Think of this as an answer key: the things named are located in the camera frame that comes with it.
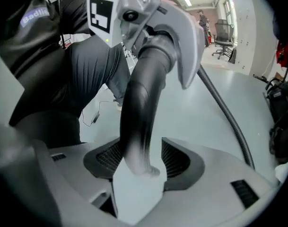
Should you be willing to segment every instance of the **office chair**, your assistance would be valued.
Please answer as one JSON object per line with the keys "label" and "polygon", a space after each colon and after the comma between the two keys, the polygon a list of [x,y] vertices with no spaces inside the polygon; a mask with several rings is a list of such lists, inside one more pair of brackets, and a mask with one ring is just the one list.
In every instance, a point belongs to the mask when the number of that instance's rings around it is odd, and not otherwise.
{"label": "office chair", "polygon": [[222,49],[216,50],[216,52],[212,53],[212,55],[219,54],[218,59],[220,59],[222,55],[230,57],[231,52],[228,51],[228,48],[233,47],[233,25],[229,25],[224,19],[219,19],[215,24],[215,29],[217,32],[217,37],[214,42],[215,44],[220,45]]}

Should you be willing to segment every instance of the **ceiling light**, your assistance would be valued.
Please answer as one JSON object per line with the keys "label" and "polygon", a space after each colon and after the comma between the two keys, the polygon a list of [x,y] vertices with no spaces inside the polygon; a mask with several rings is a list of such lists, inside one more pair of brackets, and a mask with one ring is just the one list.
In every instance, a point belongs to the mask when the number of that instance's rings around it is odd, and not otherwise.
{"label": "ceiling light", "polygon": [[190,0],[185,0],[185,2],[187,3],[187,5],[188,5],[189,7],[192,6]]}

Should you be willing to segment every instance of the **black vent grille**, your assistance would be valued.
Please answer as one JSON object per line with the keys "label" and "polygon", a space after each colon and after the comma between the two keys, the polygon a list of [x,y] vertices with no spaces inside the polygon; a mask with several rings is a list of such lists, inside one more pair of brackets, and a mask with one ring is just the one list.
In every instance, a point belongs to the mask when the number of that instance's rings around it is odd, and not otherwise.
{"label": "black vent grille", "polygon": [[119,147],[119,142],[96,155],[98,163],[112,171],[113,174],[119,166],[122,158],[123,156]]}
{"label": "black vent grille", "polygon": [[58,161],[58,160],[61,160],[61,159],[64,159],[66,158],[66,156],[64,154],[57,154],[57,155],[54,155],[54,156],[51,156],[53,161]]}
{"label": "black vent grille", "polygon": [[183,173],[190,165],[190,159],[185,153],[165,141],[162,141],[162,160],[168,179]]}
{"label": "black vent grille", "polygon": [[256,193],[245,180],[231,182],[231,185],[246,209],[258,200]]}

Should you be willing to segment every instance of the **black tube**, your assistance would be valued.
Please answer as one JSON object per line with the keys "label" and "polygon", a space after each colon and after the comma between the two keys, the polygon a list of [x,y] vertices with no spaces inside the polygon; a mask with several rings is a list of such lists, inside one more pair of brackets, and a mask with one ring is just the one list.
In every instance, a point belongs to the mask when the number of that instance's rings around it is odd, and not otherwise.
{"label": "black tube", "polygon": [[248,147],[247,141],[246,141],[241,129],[239,128],[235,118],[231,114],[231,112],[228,109],[227,105],[225,104],[225,102],[223,101],[221,96],[219,95],[218,91],[214,87],[213,83],[211,82],[210,78],[208,77],[207,73],[205,72],[205,70],[204,70],[204,68],[202,66],[200,66],[197,74],[199,75],[199,77],[201,78],[202,82],[205,84],[205,86],[207,87],[208,91],[211,93],[211,95],[213,96],[213,98],[215,99],[217,104],[219,105],[220,109],[223,111],[224,115],[228,119],[230,125],[232,126],[232,128],[234,130],[234,133],[235,133],[235,135],[237,137],[237,140],[238,140],[238,142],[240,144],[240,147],[242,149],[242,152],[243,152],[243,155],[244,155],[244,161],[246,162],[246,164],[248,166],[250,166],[253,169],[255,169],[254,163],[253,163],[253,159],[252,159],[251,152],[250,152],[250,149]]}
{"label": "black tube", "polygon": [[150,165],[149,148],[158,100],[171,67],[166,53],[147,48],[128,83],[121,114],[120,148],[135,175],[159,175],[159,170]]}

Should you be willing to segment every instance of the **corrugated black hose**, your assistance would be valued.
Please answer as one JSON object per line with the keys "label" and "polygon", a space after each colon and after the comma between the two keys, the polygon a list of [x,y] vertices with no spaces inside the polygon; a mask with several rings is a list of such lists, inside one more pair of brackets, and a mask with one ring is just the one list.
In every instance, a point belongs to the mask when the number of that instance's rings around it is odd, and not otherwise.
{"label": "corrugated black hose", "polygon": [[225,102],[223,101],[221,96],[219,95],[218,91],[214,87],[213,83],[211,82],[209,76],[207,75],[206,71],[204,70],[204,68],[202,66],[200,66],[197,74],[199,75],[199,77],[201,78],[202,82],[205,84],[205,86],[207,87],[208,91],[211,93],[211,95],[213,96],[213,98],[215,99],[217,104],[219,105],[220,109],[223,111],[224,115],[228,119],[230,125],[232,126],[232,128],[234,130],[234,133],[235,133],[235,135],[237,137],[237,140],[238,140],[238,142],[240,144],[240,147],[242,149],[242,152],[243,152],[243,155],[244,155],[244,161],[246,162],[246,164],[248,166],[250,166],[253,169],[255,169],[254,163],[253,163],[253,159],[252,159],[251,152],[249,150],[247,141],[246,141],[241,129],[239,128],[235,118],[231,114],[231,112],[228,109],[227,105],[225,104]]}

